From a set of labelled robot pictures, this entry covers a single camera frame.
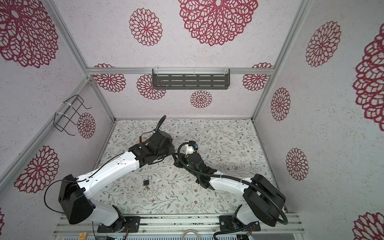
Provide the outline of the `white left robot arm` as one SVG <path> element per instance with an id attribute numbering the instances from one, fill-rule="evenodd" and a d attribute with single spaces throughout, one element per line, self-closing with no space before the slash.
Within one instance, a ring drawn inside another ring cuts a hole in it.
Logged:
<path id="1" fill-rule="evenodd" d="M 78 177 L 70 174 L 58 181 L 61 183 L 58 201 L 62 208 L 59 213 L 67 217 L 69 224 L 91 221 L 111 232 L 120 232 L 127 226 L 117 206 L 102 204 L 93 197 L 113 181 L 146 165 L 160 163 L 175 152 L 172 137 L 160 129 L 165 119 L 163 116 L 159 120 L 147 140 L 139 140 L 100 168 Z"/>

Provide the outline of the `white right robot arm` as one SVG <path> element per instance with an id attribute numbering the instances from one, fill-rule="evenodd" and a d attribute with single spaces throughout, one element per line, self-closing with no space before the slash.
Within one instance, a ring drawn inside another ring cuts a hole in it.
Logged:
<path id="1" fill-rule="evenodd" d="M 213 234 L 215 240 L 219 235 L 229 235 L 257 228 L 259 222 L 275 227 L 277 223 L 288 225 L 289 220 L 283 208 L 286 197 L 270 181 L 259 174 L 252 178 L 238 178 L 226 175 L 207 166 L 198 153 L 194 141 L 182 143 L 172 154 L 174 165 L 196 177 L 196 183 L 204 189 L 229 192 L 243 197 L 245 204 L 239 205 L 231 217 L 231 230 Z"/>

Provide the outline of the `black padlock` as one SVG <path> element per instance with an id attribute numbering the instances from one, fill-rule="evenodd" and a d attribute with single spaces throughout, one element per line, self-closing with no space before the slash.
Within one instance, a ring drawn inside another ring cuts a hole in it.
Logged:
<path id="1" fill-rule="evenodd" d="M 152 176 L 148 176 L 147 179 L 143 181 L 143 186 L 149 186 L 152 179 Z"/>

